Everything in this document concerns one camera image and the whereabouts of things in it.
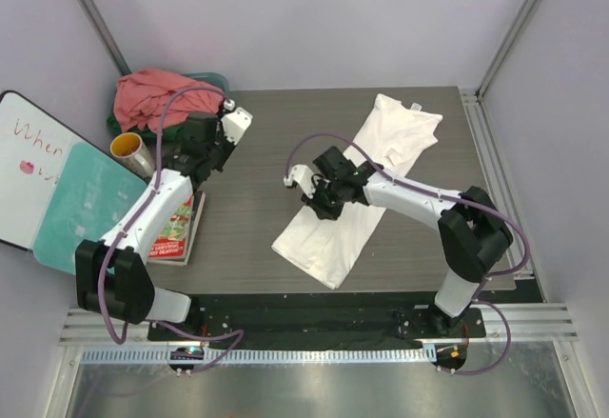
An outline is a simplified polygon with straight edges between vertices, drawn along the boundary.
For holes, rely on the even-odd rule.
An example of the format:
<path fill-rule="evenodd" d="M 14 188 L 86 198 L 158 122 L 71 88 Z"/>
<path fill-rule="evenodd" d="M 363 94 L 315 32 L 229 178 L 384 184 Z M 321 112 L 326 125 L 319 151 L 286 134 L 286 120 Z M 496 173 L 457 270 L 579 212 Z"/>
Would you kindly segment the white t shirt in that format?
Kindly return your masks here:
<path fill-rule="evenodd" d="M 363 188 L 379 168 L 404 177 L 438 142 L 443 117 L 379 93 L 372 111 L 344 151 L 323 153 L 312 171 L 293 166 L 286 184 L 304 183 L 304 202 L 271 245 L 291 265 L 337 289 L 356 264 L 385 209 L 369 203 Z"/>

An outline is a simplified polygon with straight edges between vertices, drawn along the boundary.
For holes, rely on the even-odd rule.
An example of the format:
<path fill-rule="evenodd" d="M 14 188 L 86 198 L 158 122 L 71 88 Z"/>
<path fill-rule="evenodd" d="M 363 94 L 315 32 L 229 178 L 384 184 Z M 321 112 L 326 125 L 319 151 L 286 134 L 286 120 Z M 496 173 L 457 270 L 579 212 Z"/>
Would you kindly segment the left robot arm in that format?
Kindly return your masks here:
<path fill-rule="evenodd" d="M 213 171 L 223 169 L 251 123 L 251 114 L 242 108 L 187 120 L 179 139 L 161 149 L 162 166 L 134 206 L 100 240 L 84 240 L 77 247 L 80 309 L 102 315 L 107 323 L 167 323 L 184 341 L 201 333 L 198 302 L 154 286 L 146 263 L 171 216 Z"/>

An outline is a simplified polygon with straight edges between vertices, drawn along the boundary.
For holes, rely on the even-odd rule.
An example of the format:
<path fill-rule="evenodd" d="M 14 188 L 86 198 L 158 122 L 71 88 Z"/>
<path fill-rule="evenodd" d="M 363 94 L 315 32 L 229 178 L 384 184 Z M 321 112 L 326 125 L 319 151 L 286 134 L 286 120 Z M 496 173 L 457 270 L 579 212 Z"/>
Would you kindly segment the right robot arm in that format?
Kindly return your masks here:
<path fill-rule="evenodd" d="M 302 202 L 318 219 L 336 221 L 346 215 L 348 207 L 380 208 L 414 219 L 439 234 L 448 272 L 424 318 L 442 337 L 460 330 L 483 279 L 513 243 L 486 191 L 478 187 L 465 192 L 437 189 L 403 179 L 369 160 L 357 166 L 335 147 L 313 164 L 315 169 L 292 167 L 284 184 L 302 191 Z"/>

